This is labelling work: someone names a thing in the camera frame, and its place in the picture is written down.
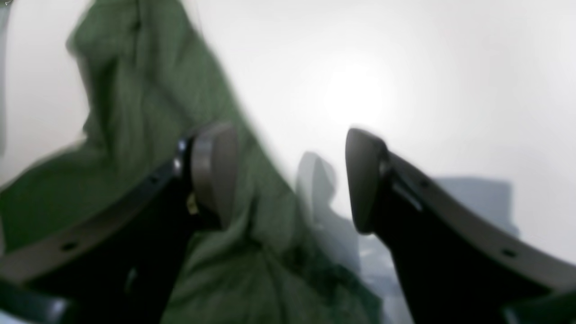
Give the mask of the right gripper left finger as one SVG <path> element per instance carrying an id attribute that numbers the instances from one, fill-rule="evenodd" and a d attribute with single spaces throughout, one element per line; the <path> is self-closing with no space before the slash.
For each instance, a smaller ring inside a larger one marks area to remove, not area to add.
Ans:
<path id="1" fill-rule="evenodd" d="M 203 225 L 226 230 L 232 223 L 239 171 L 239 138 L 231 122 L 187 131 L 176 142 L 173 174 L 194 196 Z"/>

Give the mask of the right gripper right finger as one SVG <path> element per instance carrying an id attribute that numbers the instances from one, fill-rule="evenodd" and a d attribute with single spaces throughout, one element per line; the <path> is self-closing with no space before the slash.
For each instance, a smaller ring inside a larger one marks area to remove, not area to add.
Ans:
<path id="1" fill-rule="evenodd" d="M 355 229 L 360 234 L 373 234 L 392 197 L 389 150 L 380 137 L 351 128 L 346 137 L 345 160 Z"/>

